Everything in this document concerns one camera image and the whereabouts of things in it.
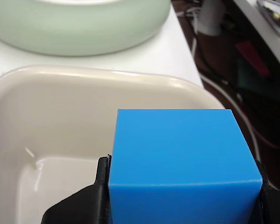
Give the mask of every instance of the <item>black cable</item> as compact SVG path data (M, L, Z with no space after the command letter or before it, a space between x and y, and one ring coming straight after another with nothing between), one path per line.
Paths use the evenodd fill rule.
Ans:
M243 105L244 103L249 106L249 108L251 110L253 110L255 112L256 115L261 116L261 114L259 113L259 111L257 109L255 109L255 107L253 105L251 105L247 100L245 100L242 95L239 93L238 87L235 86L232 82L230 82L229 80L227 80L225 77L221 76L218 74L218 72L209 64L208 60L205 58L203 50L202 50L202 46L200 44L200 41L198 39L197 34L194 31L193 25L190 21L190 19L187 17L187 11L192 8L192 7L188 7L185 11L184 11L184 18L186 19L189 27L191 28L191 31L193 33L194 38L196 38L197 41L197 49L198 52L200 54L200 58L202 60L202 62L205 64L205 66L211 71L211 72L207 72L204 69L200 68L197 66L198 70L204 74L207 78L211 79L214 82L217 83L221 83L223 85L226 85L228 87L230 87L236 94L238 100L240 101L240 103Z

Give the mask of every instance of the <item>dark floor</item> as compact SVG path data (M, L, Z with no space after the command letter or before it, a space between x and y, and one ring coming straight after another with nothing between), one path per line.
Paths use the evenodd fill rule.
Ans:
M175 11L177 12L181 12L186 7L191 6L191 4L185 3L183 0L174 1L173 4L174 4ZM189 46L191 46L192 37L193 37L191 29L189 28L187 22L185 21L185 18L180 17L179 21L184 31L184 34L186 36L186 39L188 41L188 44ZM201 42L204 55L208 59L211 66L214 69L216 69L216 71L220 75L227 77L229 80L233 82L236 82L237 81L236 61L238 58L238 53L234 45L236 43L247 40L247 38L244 36L234 35L227 31L223 31L223 33L218 37L210 37L202 34L199 34L198 37ZM207 68L204 66L203 62L201 61L198 52L196 53L195 62L199 67L207 70ZM237 122L239 123L239 126L245 136L245 139L252 153L254 153L252 139L248 132L248 129L245 123L243 122L243 120L238 115L238 113L233 109L233 106L218 91L216 91L208 84L204 83L204 87L206 88L206 90L211 92L215 97L217 97L226 108L230 108L233 110L233 113L237 119ZM247 114L249 119L253 123L254 121L253 118L255 118L255 116L253 116L251 112L248 112ZM260 149L261 159L264 165L266 166L269 179L272 184L274 184L277 188L280 189L280 150L271 148L259 138L258 138L258 145Z

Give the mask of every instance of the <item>white cable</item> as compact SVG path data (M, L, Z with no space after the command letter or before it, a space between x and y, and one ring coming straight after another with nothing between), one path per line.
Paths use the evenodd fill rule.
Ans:
M194 23L194 32L197 34L198 33L198 18L197 14L195 11L193 11L193 23ZM197 40L196 38L193 37L193 42L192 42L192 57L195 59L195 53L196 53L196 47L197 47Z
M197 34L198 33L198 17L200 13L201 7L192 7L187 10L187 15L186 16L192 16L193 17L193 27L194 27L194 32ZM197 48L197 40L196 38L193 37L193 42L192 42L192 57L195 58L195 53L196 53L196 48Z
M252 126L250 124L249 119L246 117L246 115L242 112L242 110L239 108L238 104L228 95L227 92L225 92L225 90L223 90L219 85L217 85L216 83L214 83L213 81L211 81L210 79L208 79L207 77L205 77L204 75L200 74L200 77L203 81L205 81L206 83L208 83L209 85L211 85L212 87L214 87L216 90L218 90L232 105L233 107L236 109L236 111L239 113L239 115L241 116L241 118L243 119L243 121L245 122L250 135L252 137L252 141L253 141L253 146L254 146L254 150L255 150L255 157L258 161L260 160L260 153L259 153L259 147L258 147L258 143L257 143L257 139L255 137L255 134L253 132Z

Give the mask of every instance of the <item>cream ceramic dish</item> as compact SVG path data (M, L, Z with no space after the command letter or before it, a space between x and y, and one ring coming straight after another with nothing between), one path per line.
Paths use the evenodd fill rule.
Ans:
M42 54L88 56L152 37L170 0L0 0L0 39Z
M38 66L1 77L0 224L40 224L49 207L93 184L99 157L112 154L119 108L223 106L167 76Z

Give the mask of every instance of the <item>electrical cord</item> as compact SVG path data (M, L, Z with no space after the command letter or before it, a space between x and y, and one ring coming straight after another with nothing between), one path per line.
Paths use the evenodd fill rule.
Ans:
M226 78L222 77L221 75L219 75L217 73L217 71L215 69L213 69L213 67L208 63L207 59L205 58L204 54L203 54L203 50L202 50L202 46L199 42L198 36L197 36L197 26L198 26L198 20L197 20L197 15L196 13L198 12L198 7L188 7L184 10L184 17L189 25L189 27L191 28L191 31L193 33L193 45L192 45L192 56L195 56L195 45L194 45L194 40L196 40L196 44L198 46L198 51L200 54L200 57L203 61L203 63L205 64L205 66L212 72L212 74L208 74L208 77L206 77L203 74L207 74L206 71L204 71L203 69L198 68L198 70L200 71L200 76L202 78L202 80L204 80L205 82L207 82L208 84L210 84L211 86L213 86L216 90L218 90L224 97L226 97L226 99L234 106L234 108L237 110L237 112L239 113L239 115L242 117L243 121L245 122L249 133L252 137L252 141L253 141L253 146L255 149L255 154L256 154L256 158L258 160L260 160L260 154L259 154L259 146L257 143L257 139L255 137L255 134L267 145L269 145L272 148L275 149L280 149L280 146L275 145L273 143L271 143L270 141L268 141L264 136L262 136L255 127L253 127L253 125L251 124L251 122L249 121L248 117L245 115L245 113L241 110L241 108L238 106L238 104L230 97L230 95L228 95L228 93L226 91L224 91L219 85L217 85L215 82L217 83L222 83L224 85L229 86L237 95L238 100L240 101L240 103L243 103L243 98L241 96L241 94L238 92L238 89L235 85L233 85L231 82L229 82ZM189 16L193 17L193 23L194 26L192 25L191 21L189 20Z
M214 87L217 91L219 91L233 105L233 107L239 113L239 115L241 116L241 118L245 122L245 124L246 124L246 126L249 130L249 133L251 135L251 138L252 138L252 141L253 141L253 146L254 146L254 151L255 151L255 158L258 161L261 161L257 139L256 139L256 136L253 132L252 125L251 125L249 119L247 118L247 116L242 112L242 110L239 108L238 104L229 96L229 94L225 90L223 90L219 85L217 85L216 83L214 83L213 81L211 81L210 79L208 79L206 76L204 76L202 74L200 74L200 77L203 81L205 81L206 83L208 83L209 85Z

